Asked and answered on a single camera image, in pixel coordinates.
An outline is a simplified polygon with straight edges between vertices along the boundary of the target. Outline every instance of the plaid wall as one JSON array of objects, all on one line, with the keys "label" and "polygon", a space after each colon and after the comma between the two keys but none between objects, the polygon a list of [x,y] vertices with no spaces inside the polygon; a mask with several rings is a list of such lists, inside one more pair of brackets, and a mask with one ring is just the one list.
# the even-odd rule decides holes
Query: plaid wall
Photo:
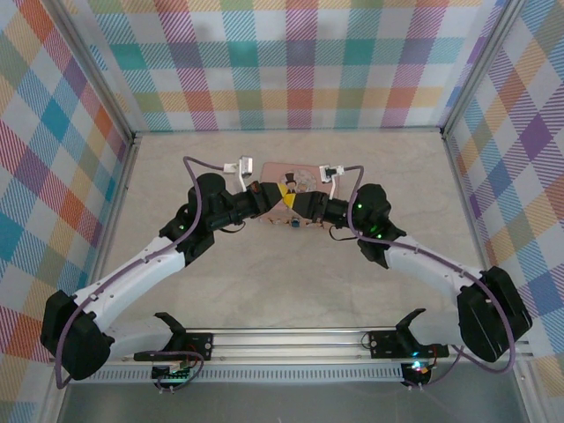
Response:
[{"label": "plaid wall", "polygon": [[491,264],[534,318],[564,418],[564,0],[529,0],[450,141]]},{"label": "plaid wall", "polygon": [[45,300],[84,286],[125,142],[39,0],[0,1],[0,421],[44,392]]},{"label": "plaid wall", "polygon": [[65,3],[131,126],[170,131],[438,126],[506,1]]}]

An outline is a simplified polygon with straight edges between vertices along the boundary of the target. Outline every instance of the metal corner post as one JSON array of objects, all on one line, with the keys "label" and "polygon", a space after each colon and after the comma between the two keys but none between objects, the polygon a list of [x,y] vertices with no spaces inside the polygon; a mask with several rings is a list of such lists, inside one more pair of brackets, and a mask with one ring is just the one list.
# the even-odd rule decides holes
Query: metal corner post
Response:
[{"label": "metal corner post", "polygon": [[123,207],[123,201],[125,200],[127,189],[130,184],[131,174],[133,173],[133,167],[135,166],[135,160],[137,159],[137,153],[139,152],[139,141],[140,138],[136,138],[135,141],[128,146],[124,155],[125,159],[123,162],[122,174],[117,185],[117,190],[115,191],[115,197],[108,215],[108,222],[106,223],[106,227],[100,237],[100,248],[98,249],[96,259],[94,260],[90,278],[88,279],[88,285],[102,277],[104,266],[114,240],[117,222],[119,221]]},{"label": "metal corner post", "polygon": [[521,14],[521,11],[526,3],[527,0],[508,0],[508,3],[501,12],[501,15],[498,17],[482,53],[474,65],[474,69],[466,80],[466,83],[458,96],[458,100],[445,122],[443,128],[443,137],[445,142],[450,140],[452,131],[460,119],[462,119],[462,116],[468,108],[472,97],[478,90],[480,82],[489,71],[492,62],[500,51],[501,45],[507,38],[509,31]]},{"label": "metal corner post", "polygon": [[94,91],[100,96],[101,103],[108,111],[116,128],[124,139],[133,143],[134,132],[127,122],[117,99],[106,83],[106,79],[104,79],[101,74],[100,68],[94,61],[90,49],[74,26],[66,8],[61,4],[60,0],[42,0],[42,3],[55,22],[57,29],[61,32],[64,40],[69,45],[70,51],[85,73],[86,79],[92,84]]}]

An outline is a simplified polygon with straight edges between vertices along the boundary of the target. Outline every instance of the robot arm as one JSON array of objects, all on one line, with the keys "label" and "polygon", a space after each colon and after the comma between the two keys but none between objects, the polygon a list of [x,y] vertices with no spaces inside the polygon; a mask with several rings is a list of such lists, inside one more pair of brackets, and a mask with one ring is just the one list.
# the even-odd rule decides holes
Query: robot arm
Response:
[{"label": "robot arm", "polygon": [[[454,266],[457,270],[453,270],[445,265],[452,263],[451,260],[420,245],[390,221],[391,205],[382,186],[366,184],[357,193],[351,222],[363,238],[375,240],[357,240],[365,258],[385,269],[401,271],[422,280],[457,307],[456,313],[440,314],[420,308],[404,318],[396,329],[406,353],[426,350],[428,344],[464,344],[482,360],[494,362],[509,349],[507,332],[499,313],[471,277],[482,282],[501,304],[514,339],[519,339],[532,326],[513,281],[504,270],[493,267],[482,271],[462,264]],[[286,203],[303,218],[326,221],[337,228],[349,227],[349,204],[346,201],[331,199],[327,194],[315,191],[295,194],[292,201]]]},{"label": "robot arm", "polygon": [[[87,303],[78,313],[64,340],[62,364],[73,379],[92,375],[108,359],[139,351],[179,351],[174,346],[182,343],[183,327],[167,314],[156,317],[141,326],[112,327],[113,321],[137,298],[161,280],[187,267],[214,243],[213,232],[228,225],[240,225],[244,219],[254,218],[270,210],[282,198],[276,183],[252,182],[243,192],[235,195],[226,191],[226,183],[219,174],[202,174],[197,178],[202,193],[202,214],[195,230],[179,240],[192,225],[197,215],[197,196],[192,188],[189,201],[159,232],[159,236],[139,254],[94,284],[76,291],[72,296],[58,291],[49,297],[45,308],[41,343],[55,356],[63,327],[79,306]],[[123,272],[130,264],[141,264]],[[102,292],[100,286],[118,276]]]},{"label": "robot arm", "polygon": [[[176,352],[185,349],[184,328],[166,313],[157,314],[144,323],[131,323],[120,328],[112,327],[112,322],[161,280],[201,256],[213,245],[215,230],[231,224],[240,225],[244,219],[260,216],[282,199],[282,190],[276,183],[252,182],[243,192],[232,195],[226,191],[225,180],[218,174],[202,174],[197,181],[202,193],[202,214],[195,230],[186,239],[173,249],[155,254],[181,239],[194,222],[197,215],[194,188],[189,191],[189,201],[160,230],[159,237],[120,269],[73,296],[59,291],[48,299],[41,343],[53,355],[56,355],[63,327],[71,315],[88,302],[72,322],[63,343],[62,363],[72,378],[85,379],[109,357],[147,350]],[[285,198],[285,203],[304,218],[348,227],[349,204],[346,201],[316,191],[291,194]],[[458,308],[457,315],[448,318],[443,315],[438,319],[429,312],[423,313],[424,309],[415,310],[397,325],[398,342],[407,353],[421,351],[430,343],[464,343],[481,359],[496,361],[508,350],[508,339],[494,307],[467,277],[420,254],[418,250],[423,249],[422,246],[391,223],[390,210],[391,205],[380,185],[364,185],[358,190],[352,208],[353,225],[366,237],[401,242],[412,246],[412,250],[400,248],[399,244],[382,245],[358,240],[362,254],[386,269],[403,271],[423,280],[449,297]],[[143,263],[131,271],[122,272],[139,259]],[[495,267],[489,271],[462,267],[494,292],[508,316],[514,337],[520,338],[531,327],[531,318],[509,275]],[[119,278],[98,292],[108,278],[118,273]]]}]

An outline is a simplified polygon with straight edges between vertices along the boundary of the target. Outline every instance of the wire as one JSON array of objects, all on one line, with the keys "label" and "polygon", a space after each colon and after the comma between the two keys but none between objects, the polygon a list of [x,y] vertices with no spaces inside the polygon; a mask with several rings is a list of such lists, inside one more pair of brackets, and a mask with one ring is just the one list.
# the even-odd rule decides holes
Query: wire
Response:
[{"label": "wire", "polygon": [[194,159],[193,157],[188,157],[188,159],[193,162],[196,163],[197,165],[203,166],[203,167],[208,167],[209,169],[213,169],[213,170],[219,170],[220,172],[223,172],[223,167],[222,166],[215,166],[215,165],[211,165],[210,163],[206,163],[205,161],[201,161],[198,159]]},{"label": "wire", "polygon": [[452,372],[452,369],[455,368],[456,364],[458,364],[458,361],[460,361],[460,359],[462,359],[462,354],[459,352],[458,355],[456,356],[455,360],[452,362],[452,364],[450,365],[449,368],[447,368],[447,371],[444,372],[442,375],[440,375],[439,377],[437,377],[436,379],[433,379],[432,381],[429,381],[429,383],[427,384],[427,386],[429,385],[435,385],[436,383],[440,382],[442,379],[444,379],[445,377],[447,377],[450,372]]},{"label": "wire", "polygon": [[353,204],[356,201],[356,197],[358,196],[357,191],[359,189],[360,182],[362,181],[362,176],[364,176],[364,167],[361,166],[361,165],[345,167],[345,172],[350,171],[350,170],[358,170],[359,171],[359,176],[356,180],[356,183],[354,183],[354,188],[352,189],[351,199],[349,200],[349,205],[348,205],[348,209],[347,209],[347,213],[346,213],[347,223],[349,225],[349,229],[351,229],[352,234],[354,234],[357,238],[359,238],[360,240],[365,241],[365,242],[373,242],[374,244],[389,245],[391,247],[408,249],[410,251],[418,251],[418,253],[422,254],[423,256],[427,256],[430,259],[436,261],[437,263],[442,264],[442,265],[448,267],[449,269],[451,269],[451,270],[453,270],[457,273],[460,273],[463,277],[467,277],[471,282],[476,284],[486,294],[486,296],[490,299],[490,301],[492,302],[492,305],[495,307],[495,310],[497,311],[498,315],[500,316],[501,322],[503,324],[503,329],[505,330],[506,335],[508,337],[509,360],[508,360],[508,364],[504,368],[501,368],[501,369],[498,370],[498,369],[490,368],[490,367],[484,365],[483,363],[480,363],[478,360],[474,359],[473,357],[467,356],[467,354],[465,354],[464,352],[460,352],[460,353],[462,354],[463,357],[467,358],[472,363],[474,363],[474,364],[479,363],[480,364],[479,367],[484,369],[485,371],[487,371],[489,373],[493,373],[493,374],[497,374],[497,375],[504,375],[504,374],[510,372],[511,369],[513,368],[513,366],[515,365],[515,360],[516,360],[515,338],[513,337],[513,331],[511,330],[511,326],[509,324],[508,317],[503,312],[503,307],[501,306],[501,304],[497,300],[497,298],[495,298],[494,293],[492,293],[492,291],[486,286],[486,284],[484,284],[484,282],[482,282],[478,278],[474,277],[473,275],[471,275],[470,273],[465,271],[463,268],[457,266],[456,264],[451,263],[449,260],[446,260],[446,259],[444,259],[440,256],[437,256],[436,254],[432,253],[431,251],[427,251],[425,249],[419,249],[419,248],[414,247],[413,245],[405,244],[403,242],[395,242],[395,241],[387,241],[387,240],[379,240],[379,239],[374,239],[374,238],[367,238],[366,236],[359,234],[359,232],[355,229],[354,224],[353,224]]},{"label": "wire", "polygon": [[246,225],[247,225],[247,222],[243,220],[242,226],[241,226],[239,229],[237,229],[236,231],[230,231],[229,229],[224,229],[224,228],[221,228],[220,231],[221,231],[221,232],[224,232],[224,233],[226,233],[226,234],[237,234],[238,232],[242,231],[243,228],[244,228]]},{"label": "wire", "polygon": [[462,418],[457,415],[455,412],[451,411],[445,404],[443,404],[438,398],[435,398],[433,395],[431,395],[431,393],[428,390],[424,390],[423,387],[427,387],[427,386],[431,386],[439,381],[441,381],[442,379],[444,379],[444,377],[446,375],[448,375],[450,373],[450,371],[454,368],[454,366],[457,364],[457,362],[460,360],[460,354],[458,354],[458,356],[456,357],[454,363],[452,363],[449,367],[449,369],[440,377],[438,377],[436,380],[431,381],[429,383],[426,383],[425,385],[423,384],[417,384],[414,383],[412,381],[408,381],[406,379],[404,379],[404,382],[407,383],[409,385],[408,390],[410,390],[411,388],[419,388],[419,392],[421,392],[422,394],[426,395],[427,397],[429,397],[429,399],[431,399],[436,405],[438,405],[444,412],[446,412],[448,415],[450,415],[450,417],[452,417],[455,421],[460,421],[463,422]]},{"label": "wire", "polygon": [[332,232],[332,229],[333,229],[334,227],[336,227],[336,226],[333,225],[333,226],[331,226],[331,227],[329,228],[329,236],[331,237],[331,239],[332,239],[333,241],[352,241],[352,240],[356,240],[356,236],[351,236],[351,237],[348,237],[348,238],[335,238],[335,235],[333,235],[333,232]]},{"label": "wire", "polygon": [[439,352],[437,351],[437,347],[434,345],[433,345],[433,351],[434,351],[433,367],[435,367],[437,365],[437,358],[439,356]]},{"label": "wire", "polygon": [[182,388],[184,388],[186,385],[188,385],[190,382],[192,382],[194,379],[197,378],[197,376],[202,372],[202,369],[204,368],[204,356],[202,354],[200,354],[199,352],[193,352],[193,351],[148,351],[148,353],[151,354],[151,356],[155,356],[155,355],[187,355],[188,357],[194,357],[196,358],[199,363],[200,363],[200,367],[197,368],[197,371],[194,372],[194,374],[189,377],[186,381],[182,382],[180,385],[176,386],[176,387],[170,387],[168,390],[165,390],[162,385],[160,384],[160,382],[162,381],[164,376],[159,376],[157,378],[157,388],[159,388],[160,392],[170,392],[172,394],[174,394],[177,390],[181,390]]},{"label": "wire", "polygon": [[370,345],[366,345],[364,344],[364,338],[368,335],[368,332],[364,332],[364,335],[362,335],[362,338],[360,339],[360,345],[362,345],[362,348],[364,348],[365,350],[369,350],[370,349]]},{"label": "wire", "polygon": [[[196,347],[193,346],[192,344],[188,345],[188,348],[190,348],[194,353],[197,353]],[[194,364],[190,364],[190,360],[188,360],[189,368],[194,368],[196,364],[197,364],[197,357],[194,358]]]},{"label": "wire", "polygon": [[62,388],[67,386],[69,384],[69,382],[71,381],[71,376],[69,376],[65,380],[63,380],[63,346],[64,346],[64,341],[66,340],[67,336],[69,335],[69,331],[71,330],[72,324],[77,319],[80,312],[83,311],[85,309],[85,307],[88,306],[93,301],[92,298],[96,298],[96,296],[103,293],[104,290],[106,288],[108,288],[110,285],[112,285],[117,279],[119,279],[123,275],[127,274],[132,269],[135,269],[140,264],[149,263],[153,258],[162,255],[163,253],[169,251],[170,249],[173,249],[178,244],[183,242],[186,238],[188,238],[192,234],[192,232],[194,232],[194,229],[196,229],[196,226],[197,226],[197,224],[200,220],[200,217],[202,216],[202,191],[200,190],[200,186],[197,183],[196,175],[194,174],[194,171],[192,170],[189,163],[192,161],[194,163],[197,163],[199,165],[202,165],[202,166],[208,167],[210,169],[214,169],[214,170],[223,170],[223,168],[204,163],[203,161],[194,159],[193,157],[190,157],[190,156],[185,156],[183,158],[183,161],[184,161],[184,166],[186,167],[186,170],[188,170],[188,173],[190,175],[190,179],[192,180],[192,183],[194,184],[194,190],[196,191],[197,210],[196,210],[196,217],[194,218],[194,221],[192,222],[192,224],[190,225],[188,230],[181,237],[179,237],[176,241],[171,242],[165,248],[160,249],[158,251],[155,251],[155,252],[149,254],[148,256],[146,256],[144,258],[139,258],[135,262],[131,262],[130,264],[125,266],[123,269],[117,271],[113,276],[108,278],[108,280],[106,282],[101,284],[90,296],[86,297],[86,299],[78,305],[77,309],[74,310],[74,312],[70,315],[69,320],[67,320],[66,324],[64,325],[63,330],[61,331],[61,336],[59,337],[59,341],[56,345],[55,382],[56,382],[56,387],[58,389],[61,390]]}]

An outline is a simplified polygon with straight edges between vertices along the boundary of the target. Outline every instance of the yellow sticker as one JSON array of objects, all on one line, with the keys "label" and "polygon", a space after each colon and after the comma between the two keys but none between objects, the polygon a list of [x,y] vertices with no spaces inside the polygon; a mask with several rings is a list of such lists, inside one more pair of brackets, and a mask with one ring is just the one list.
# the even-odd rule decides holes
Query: yellow sticker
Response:
[{"label": "yellow sticker", "polygon": [[284,196],[284,204],[287,205],[290,208],[293,208],[293,202],[296,199],[296,195],[295,194],[286,194]]},{"label": "yellow sticker", "polygon": [[285,196],[286,193],[288,192],[288,187],[284,183],[279,183],[278,189],[280,190],[280,194],[282,195],[282,197]]}]

